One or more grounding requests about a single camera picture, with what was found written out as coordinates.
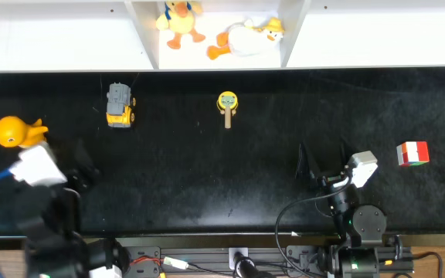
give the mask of wooden floor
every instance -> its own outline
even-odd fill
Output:
[[[413,254],[421,254],[435,251],[443,258],[443,277],[445,278],[445,247],[413,247]],[[24,277],[25,264],[22,251],[0,251],[0,267],[5,277]],[[438,262],[434,256],[428,256],[415,262],[415,273],[410,274],[413,278],[437,278]],[[392,274],[382,274],[382,278],[393,277]],[[168,276],[170,278],[186,278],[187,276]],[[198,276],[199,278],[219,278],[220,276]]]

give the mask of black table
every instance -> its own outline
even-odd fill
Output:
[[[134,129],[107,126],[112,82],[134,82]],[[240,103],[229,131],[216,108],[224,90]],[[42,118],[60,146],[85,142],[104,174],[83,195],[86,236],[272,232],[287,203],[316,194],[294,180],[299,142],[330,168],[341,166],[341,137],[379,159],[359,191],[384,209],[388,232],[445,233],[445,68],[0,74],[0,118],[8,115]],[[404,141],[427,141],[431,162],[398,166]],[[0,146],[0,171],[18,152]],[[22,186],[0,181],[0,236],[20,234],[12,213]],[[282,225],[335,230],[313,205]]]

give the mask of yellow hat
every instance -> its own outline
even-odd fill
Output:
[[[263,28],[272,32],[284,32],[281,21],[277,18],[270,19],[269,23],[267,23],[267,26],[264,26]]]

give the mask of white duck plush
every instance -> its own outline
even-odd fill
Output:
[[[227,32],[217,35],[217,46],[207,49],[207,56],[214,60],[222,54],[252,56],[274,48],[283,38],[284,29],[277,18],[270,19],[263,28],[255,28],[251,19],[236,23]]]

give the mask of toy construction vehicle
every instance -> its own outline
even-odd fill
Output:
[[[136,100],[131,96],[129,86],[121,83],[113,83],[107,93],[107,124],[110,127],[131,127],[135,121],[133,107]]]

